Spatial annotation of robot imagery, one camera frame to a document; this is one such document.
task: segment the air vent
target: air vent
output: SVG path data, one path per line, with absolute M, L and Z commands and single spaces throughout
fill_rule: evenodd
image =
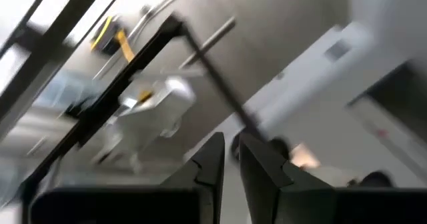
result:
M 344 56 L 350 49 L 350 46 L 345 41 L 339 40 L 325 52 L 325 55 L 331 61 L 335 62 Z

